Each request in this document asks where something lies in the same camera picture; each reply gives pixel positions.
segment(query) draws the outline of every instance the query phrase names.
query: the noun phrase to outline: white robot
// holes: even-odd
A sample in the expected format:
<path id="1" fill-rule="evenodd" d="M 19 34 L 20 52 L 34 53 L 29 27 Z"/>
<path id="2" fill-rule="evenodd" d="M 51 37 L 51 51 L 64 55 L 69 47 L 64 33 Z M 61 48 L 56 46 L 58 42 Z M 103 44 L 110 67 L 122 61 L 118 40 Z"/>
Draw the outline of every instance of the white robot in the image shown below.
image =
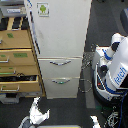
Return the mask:
<path id="1" fill-rule="evenodd" d="M 116 33 L 110 47 L 96 47 L 92 69 L 96 96 L 116 104 L 128 89 L 128 37 Z"/>

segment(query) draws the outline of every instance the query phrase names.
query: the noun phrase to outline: open drawer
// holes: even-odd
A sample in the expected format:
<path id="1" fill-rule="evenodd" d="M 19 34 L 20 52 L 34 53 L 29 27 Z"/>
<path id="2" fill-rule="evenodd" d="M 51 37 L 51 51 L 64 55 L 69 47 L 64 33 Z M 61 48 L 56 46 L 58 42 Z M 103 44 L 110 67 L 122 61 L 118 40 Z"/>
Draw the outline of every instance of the open drawer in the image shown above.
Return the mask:
<path id="1" fill-rule="evenodd" d="M 0 49 L 31 48 L 26 20 L 22 17 L 2 18 L 0 27 Z"/>
<path id="2" fill-rule="evenodd" d="M 18 78 L 16 80 L 13 80 L 14 77 L 10 78 L 5 77 L 6 80 L 2 80 L 0 77 L 0 93 L 17 93 L 17 92 L 37 92 L 40 91 L 39 86 L 39 78 L 38 76 L 27 76 L 25 79 Z"/>
<path id="3" fill-rule="evenodd" d="M 19 76 L 19 75 L 38 75 L 38 69 L 36 65 L 29 66 L 10 66 L 0 67 L 0 77 L 3 76 Z"/>

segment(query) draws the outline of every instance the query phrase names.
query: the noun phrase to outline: white refrigerator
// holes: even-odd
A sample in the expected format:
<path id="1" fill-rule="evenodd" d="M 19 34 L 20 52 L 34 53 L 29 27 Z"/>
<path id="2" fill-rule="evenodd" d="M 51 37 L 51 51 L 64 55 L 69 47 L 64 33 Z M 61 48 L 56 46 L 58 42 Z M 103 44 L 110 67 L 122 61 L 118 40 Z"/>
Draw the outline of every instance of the white refrigerator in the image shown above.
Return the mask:
<path id="1" fill-rule="evenodd" d="M 24 4 L 47 98 L 76 98 L 91 0 Z"/>

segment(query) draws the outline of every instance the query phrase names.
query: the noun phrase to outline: label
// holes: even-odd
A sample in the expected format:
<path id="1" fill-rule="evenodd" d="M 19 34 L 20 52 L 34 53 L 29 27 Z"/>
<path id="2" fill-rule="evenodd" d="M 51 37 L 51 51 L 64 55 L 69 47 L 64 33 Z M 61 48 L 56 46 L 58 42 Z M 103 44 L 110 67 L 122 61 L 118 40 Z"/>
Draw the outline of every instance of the label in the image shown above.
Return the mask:
<path id="1" fill-rule="evenodd" d="M 15 58 L 25 58 L 28 57 L 27 53 L 13 53 Z"/>
<path id="2" fill-rule="evenodd" d="M 7 33 L 8 38 L 14 38 L 12 33 Z"/>
<path id="3" fill-rule="evenodd" d="M 13 69 L 12 67 L 10 67 L 9 69 Z"/>
<path id="4" fill-rule="evenodd" d="M 127 70 L 125 69 L 125 67 L 123 65 L 119 65 L 118 69 L 116 70 L 113 76 L 113 80 L 116 86 L 120 87 L 126 75 L 127 75 Z"/>
<path id="5" fill-rule="evenodd" d="M 20 13 L 20 9 L 7 9 L 8 13 Z"/>
<path id="6" fill-rule="evenodd" d="M 6 57 L 6 55 L 0 55 L 1 57 Z"/>
<path id="7" fill-rule="evenodd" d="M 49 5 L 48 3 L 37 3 L 37 9 L 39 16 L 49 16 Z"/>

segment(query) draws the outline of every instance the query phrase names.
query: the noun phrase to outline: freezer drawer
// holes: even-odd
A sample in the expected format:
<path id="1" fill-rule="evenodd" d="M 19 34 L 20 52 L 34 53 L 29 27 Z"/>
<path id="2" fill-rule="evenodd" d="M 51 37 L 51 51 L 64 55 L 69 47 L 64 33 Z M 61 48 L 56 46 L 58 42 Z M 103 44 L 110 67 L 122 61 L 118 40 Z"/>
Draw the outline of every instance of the freezer drawer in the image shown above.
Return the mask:
<path id="1" fill-rule="evenodd" d="M 0 82 L 0 93 L 40 91 L 38 80 L 37 76 L 37 79 L 34 81 Z"/>
<path id="2" fill-rule="evenodd" d="M 78 78 L 43 79 L 43 82 L 48 99 L 77 97 Z"/>
<path id="3" fill-rule="evenodd" d="M 32 50 L 0 50 L 0 66 L 15 65 L 35 65 Z"/>
<path id="4" fill-rule="evenodd" d="M 43 78 L 80 76 L 82 58 L 38 59 Z"/>
<path id="5" fill-rule="evenodd" d="M 0 67 L 0 77 L 2 76 L 20 76 L 20 75 L 38 75 L 36 65 L 30 66 L 12 66 Z"/>
<path id="6" fill-rule="evenodd" d="M 0 31 L 0 49 L 31 48 L 27 30 Z"/>

